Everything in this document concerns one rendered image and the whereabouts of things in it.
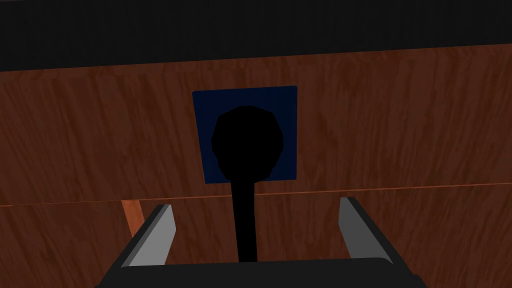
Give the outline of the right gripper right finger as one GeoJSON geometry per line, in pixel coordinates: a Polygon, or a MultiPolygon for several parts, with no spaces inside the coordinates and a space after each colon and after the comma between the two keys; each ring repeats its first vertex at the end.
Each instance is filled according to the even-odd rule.
{"type": "Polygon", "coordinates": [[[395,249],[354,197],[340,199],[338,226],[351,258],[382,258],[395,264],[395,249]]]}

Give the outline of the black knob on blue plate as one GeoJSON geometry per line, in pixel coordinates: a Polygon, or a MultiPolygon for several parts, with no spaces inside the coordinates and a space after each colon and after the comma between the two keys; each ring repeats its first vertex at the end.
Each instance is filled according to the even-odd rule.
{"type": "Polygon", "coordinates": [[[204,180],[230,183],[238,260],[256,262],[255,184],[297,177],[295,85],[192,92],[204,180]]]}

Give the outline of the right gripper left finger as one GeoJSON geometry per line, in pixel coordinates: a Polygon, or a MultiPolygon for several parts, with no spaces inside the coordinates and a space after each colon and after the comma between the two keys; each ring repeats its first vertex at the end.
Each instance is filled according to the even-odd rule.
{"type": "Polygon", "coordinates": [[[121,267],[162,266],[166,263],[176,223],[170,204],[160,204],[135,233],[119,257],[121,267]]]}

